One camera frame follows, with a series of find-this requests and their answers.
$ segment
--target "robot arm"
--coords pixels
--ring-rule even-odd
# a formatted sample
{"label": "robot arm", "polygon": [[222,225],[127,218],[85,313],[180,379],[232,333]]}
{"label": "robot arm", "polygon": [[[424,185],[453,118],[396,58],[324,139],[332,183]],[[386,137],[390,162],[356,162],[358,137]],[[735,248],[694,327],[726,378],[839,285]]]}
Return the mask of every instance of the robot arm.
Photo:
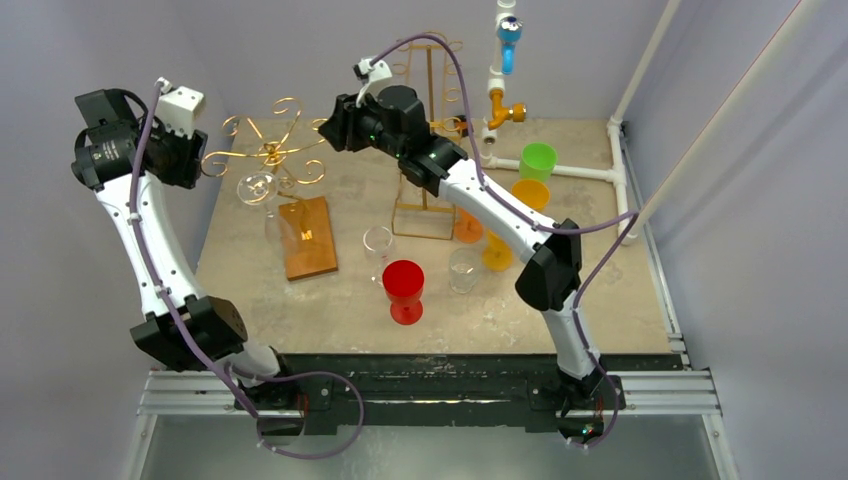
{"label": "robot arm", "polygon": [[[562,249],[571,250],[572,242],[579,243],[578,238],[561,238],[528,226],[513,212],[495,201],[491,195],[480,188],[480,182],[476,178],[477,170],[472,160],[457,162],[448,170],[448,174],[448,178],[441,181],[440,195],[480,220],[486,228],[492,230],[510,246],[522,263],[530,265],[531,270],[527,270],[527,267],[525,267],[524,273],[516,283],[516,290],[525,302],[537,308],[540,301],[545,302],[543,297],[537,298],[538,293],[556,295],[557,292],[555,291],[546,291],[549,288],[546,287],[547,283],[556,284],[558,281],[565,281],[568,287],[573,285],[576,288],[577,285],[574,285],[573,282],[576,280],[579,267],[566,265],[566,268],[561,269],[558,268],[558,265],[543,262],[541,258],[551,254],[564,253]],[[533,211],[530,207],[521,203],[494,181],[489,182],[489,186],[501,197],[508,199],[513,207],[536,218],[540,225],[553,226],[555,223],[552,218]],[[557,250],[556,253],[551,250],[552,244],[555,245],[553,248]],[[577,260],[579,261],[579,245],[577,249]],[[534,268],[543,272],[544,277],[551,275],[554,278],[540,280],[537,275],[530,273]],[[580,380],[591,374],[595,367],[580,340],[572,316],[576,290],[568,287],[566,288],[566,291],[568,291],[567,297],[563,300],[563,304],[558,306],[559,308],[555,305],[541,305],[542,308],[549,307],[542,310],[542,317],[545,319],[545,324],[554,341],[557,365],[560,370],[570,377]],[[593,345],[589,333],[585,329],[584,334],[589,344]]]}
{"label": "robot arm", "polygon": [[[378,62],[373,70],[380,82],[383,81],[380,72],[384,70],[381,63],[384,62]],[[369,83],[368,76],[361,72],[363,65],[368,65],[367,59],[354,70],[364,83]],[[382,89],[376,98],[363,93],[368,91],[373,89],[363,88],[359,94],[336,97],[332,116],[318,132],[336,151],[356,152],[373,147],[395,157],[413,185],[462,207],[502,238],[526,264],[516,282],[516,291],[528,305],[542,312],[554,340],[560,370],[571,381],[588,381],[595,366],[572,316],[574,296],[580,285],[580,238],[542,232],[495,201],[481,187],[476,166],[468,154],[431,132],[424,105],[415,90],[390,86]],[[486,183],[507,199],[512,208],[536,218],[539,225],[555,224],[553,219],[531,210],[496,182]],[[565,220],[563,225],[577,227],[570,220]],[[592,345],[588,334],[586,337]]]}
{"label": "robot arm", "polygon": [[[193,338],[213,360],[229,362],[240,371],[274,376],[280,371],[273,350],[248,340],[235,306],[211,297],[197,282],[180,248],[165,207],[163,185],[194,188],[200,174],[199,159],[206,134],[195,130],[203,109],[202,93],[187,87],[172,88],[163,80],[163,95],[156,108],[156,127],[145,149],[138,185],[139,226],[153,267],[164,280],[178,312]],[[138,98],[118,89],[98,90],[75,99],[88,128],[80,132],[76,161],[77,179],[94,191],[115,224],[136,276],[145,322],[130,329],[133,341],[144,352],[174,370],[202,368],[173,324],[165,302],[147,270],[130,211],[132,159],[139,139],[139,121],[127,98],[147,108]]]}

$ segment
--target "orange cup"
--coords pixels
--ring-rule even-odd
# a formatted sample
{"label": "orange cup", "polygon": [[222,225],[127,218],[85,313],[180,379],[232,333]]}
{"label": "orange cup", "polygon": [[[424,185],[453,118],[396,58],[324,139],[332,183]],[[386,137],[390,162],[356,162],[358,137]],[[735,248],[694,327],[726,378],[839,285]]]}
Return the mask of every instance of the orange cup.
{"label": "orange cup", "polygon": [[457,208],[459,218],[453,226],[453,234],[462,243],[474,243],[483,238],[483,224],[470,213]]}
{"label": "orange cup", "polygon": [[551,191],[544,183],[532,178],[522,178],[512,186],[512,194],[521,203],[541,212],[551,201]]}

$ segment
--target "blue faucet handle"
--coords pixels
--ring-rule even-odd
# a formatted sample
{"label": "blue faucet handle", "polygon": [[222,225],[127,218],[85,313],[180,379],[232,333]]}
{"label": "blue faucet handle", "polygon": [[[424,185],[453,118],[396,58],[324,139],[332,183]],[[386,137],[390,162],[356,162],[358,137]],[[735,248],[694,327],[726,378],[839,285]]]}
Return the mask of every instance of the blue faucet handle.
{"label": "blue faucet handle", "polygon": [[501,71],[504,75],[512,73],[512,68],[515,58],[515,44],[521,38],[522,23],[516,17],[506,17],[501,20],[498,25],[498,38],[503,46],[501,48],[501,56],[503,64]]}
{"label": "blue faucet handle", "polygon": [[513,58],[515,57],[515,45],[507,45],[505,43],[503,47],[501,47],[501,56],[503,57],[501,72],[504,75],[509,75],[512,73]]}

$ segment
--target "yellow cup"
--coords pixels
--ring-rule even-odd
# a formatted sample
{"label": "yellow cup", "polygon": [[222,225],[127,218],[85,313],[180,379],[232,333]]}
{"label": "yellow cup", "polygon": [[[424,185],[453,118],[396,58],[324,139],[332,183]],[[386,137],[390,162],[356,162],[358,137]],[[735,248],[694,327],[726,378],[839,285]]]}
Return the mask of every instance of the yellow cup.
{"label": "yellow cup", "polygon": [[512,194],[521,200],[521,203],[541,212],[551,201],[551,191],[544,183],[532,179],[523,178],[512,186]]}
{"label": "yellow cup", "polygon": [[486,239],[489,244],[483,250],[483,265],[489,270],[503,272],[512,265],[512,250],[491,231],[486,231]]}

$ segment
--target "plastic cup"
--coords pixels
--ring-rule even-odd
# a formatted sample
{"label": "plastic cup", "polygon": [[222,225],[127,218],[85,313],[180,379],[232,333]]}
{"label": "plastic cup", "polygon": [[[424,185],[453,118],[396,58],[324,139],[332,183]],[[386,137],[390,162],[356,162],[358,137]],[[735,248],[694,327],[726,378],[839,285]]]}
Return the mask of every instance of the plastic cup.
{"label": "plastic cup", "polygon": [[456,209],[459,218],[453,226],[453,235],[462,243],[474,243],[483,238],[483,224],[461,208]]}
{"label": "plastic cup", "polygon": [[398,260],[383,270],[383,288],[392,302],[389,312],[395,322],[412,325],[421,319],[424,306],[421,293],[424,291],[424,271],[415,262]]}
{"label": "plastic cup", "polygon": [[480,253],[470,248],[454,251],[448,260],[448,278],[451,290],[466,294],[474,288],[483,274]]}
{"label": "plastic cup", "polygon": [[521,178],[532,178],[542,183],[550,178],[557,162],[554,147],[547,143],[530,143],[521,151],[521,162],[518,164],[518,175]]}
{"label": "plastic cup", "polygon": [[483,250],[483,265],[494,272],[503,272],[512,265],[512,250],[491,231],[486,232],[489,244]]}
{"label": "plastic cup", "polygon": [[512,186],[512,194],[521,200],[521,203],[541,212],[551,201],[551,191],[544,183],[532,179],[521,179]]}

